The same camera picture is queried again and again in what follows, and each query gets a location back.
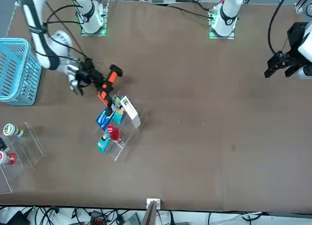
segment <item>white bottle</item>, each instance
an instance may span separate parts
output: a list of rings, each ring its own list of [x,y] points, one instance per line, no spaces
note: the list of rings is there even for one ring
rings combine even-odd
[[[19,138],[23,135],[24,129],[18,128],[14,124],[8,123],[7,125],[4,126],[3,133],[5,136],[16,136]]]

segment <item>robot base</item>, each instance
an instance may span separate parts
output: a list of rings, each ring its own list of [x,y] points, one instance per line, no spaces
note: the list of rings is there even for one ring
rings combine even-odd
[[[232,31],[232,33],[228,36],[220,36],[218,35],[215,30],[212,28],[212,25],[215,23],[215,19],[218,15],[218,12],[216,9],[212,9],[210,11],[208,11],[208,16],[209,17],[213,17],[214,19],[208,19],[208,25],[209,25],[209,38],[210,39],[228,39],[228,40],[234,40],[235,39],[235,34],[234,34],[234,29]]]
[[[97,32],[92,33],[92,34],[85,32],[83,28],[81,29],[82,36],[105,36],[105,34],[106,34],[106,26],[101,27]]]
[[[94,33],[87,33],[82,27],[81,28],[82,36],[105,36],[106,35],[109,2],[107,2],[107,5],[104,5],[102,3],[96,3],[96,8],[98,8],[99,10],[99,20],[103,23],[103,26],[100,27],[99,30]]]

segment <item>product package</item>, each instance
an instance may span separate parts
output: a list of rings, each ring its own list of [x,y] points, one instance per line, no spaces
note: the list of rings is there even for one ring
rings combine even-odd
[[[107,130],[105,130],[103,136],[101,137],[101,139],[99,139],[97,143],[97,148],[102,154],[104,154],[107,150],[107,146],[109,145],[110,141],[111,138],[109,137],[109,133],[107,132]]]

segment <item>red bottle cap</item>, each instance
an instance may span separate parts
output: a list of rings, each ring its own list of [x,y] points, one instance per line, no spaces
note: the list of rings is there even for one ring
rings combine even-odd
[[[113,130],[114,130],[114,127],[113,127],[112,125],[108,125],[108,127],[107,127],[107,132],[108,132],[108,133],[112,133]]]

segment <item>metal bracket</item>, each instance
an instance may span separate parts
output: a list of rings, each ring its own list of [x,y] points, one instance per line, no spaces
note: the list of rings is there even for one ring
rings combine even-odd
[[[142,220],[142,225],[155,225],[156,211],[160,209],[160,199],[148,198],[146,200],[146,212]]]
[[[294,6],[296,13],[298,14],[303,13],[309,3],[311,3],[311,0],[299,0],[298,3],[295,3]]]
[[[148,208],[148,206],[150,205],[151,202],[155,201],[156,205],[157,205],[157,210],[160,210],[160,199],[155,199],[155,198],[147,198],[146,199],[146,209]]]

